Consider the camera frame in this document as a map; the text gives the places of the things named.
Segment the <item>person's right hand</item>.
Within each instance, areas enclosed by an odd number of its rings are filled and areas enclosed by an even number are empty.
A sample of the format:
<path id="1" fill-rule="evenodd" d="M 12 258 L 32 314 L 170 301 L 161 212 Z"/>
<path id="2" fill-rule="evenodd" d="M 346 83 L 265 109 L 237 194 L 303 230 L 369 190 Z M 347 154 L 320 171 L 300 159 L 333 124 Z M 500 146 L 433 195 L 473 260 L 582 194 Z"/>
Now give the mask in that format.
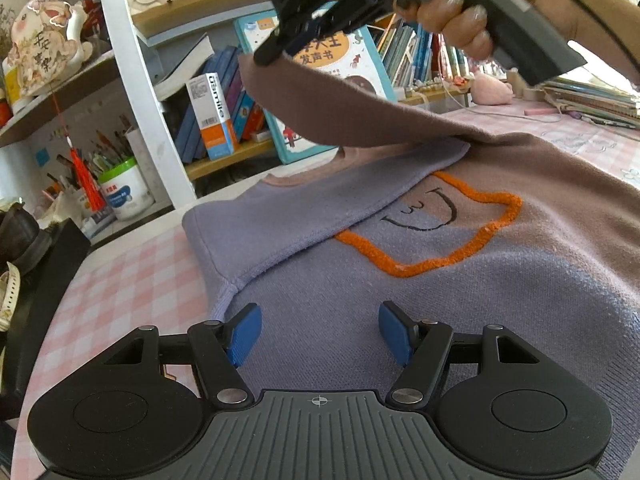
<path id="1" fill-rule="evenodd" d="M 395 0 L 394 11 L 407 23 L 420 24 L 427 32 L 443 34 L 447 44 L 469 58 L 485 61 L 492 57 L 494 43 L 486 30 L 484 6 L 463 9 L 464 0 Z"/>

